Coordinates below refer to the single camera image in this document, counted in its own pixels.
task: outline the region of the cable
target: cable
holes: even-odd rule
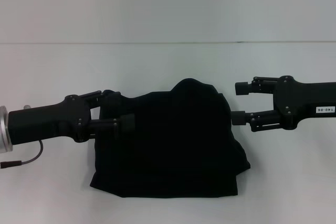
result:
[[[0,163],[0,168],[5,169],[5,168],[9,168],[9,167],[14,167],[14,166],[26,165],[26,164],[29,164],[29,163],[35,161],[36,159],[38,159],[43,152],[43,143],[42,143],[41,140],[39,140],[39,142],[40,142],[40,151],[39,151],[39,153],[37,154],[36,157],[34,157],[34,158],[32,158],[28,161],[24,161],[24,162],[22,162],[22,161],[1,162]]]

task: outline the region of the label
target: label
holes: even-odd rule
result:
[[[335,106],[316,107],[316,113],[335,113]]]

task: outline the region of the black cloth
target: black cloth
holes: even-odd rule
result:
[[[137,98],[105,92],[100,118],[134,113],[135,130],[117,138],[112,130],[97,133],[92,187],[120,197],[237,195],[236,175],[250,164],[213,86],[185,79]]]

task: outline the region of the silver metal cylinder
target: silver metal cylinder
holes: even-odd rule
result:
[[[5,106],[0,107],[0,153],[13,150],[8,133],[8,113]]]

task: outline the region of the white surface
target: white surface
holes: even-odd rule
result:
[[[135,97],[170,90],[183,78],[213,84],[232,110],[272,108],[270,95],[235,96],[254,76],[290,74],[336,81],[336,44],[0,45],[0,104],[8,111],[54,104],[71,93],[112,89]],[[93,141],[45,140],[35,162],[0,170],[2,223],[334,223],[336,119],[309,119],[294,131],[233,127],[251,169],[239,195],[219,199],[122,199],[90,188]],[[0,161],[26,160],[38,143]]]
[[[336,40],[334,0],[0,0],[0,42]]]

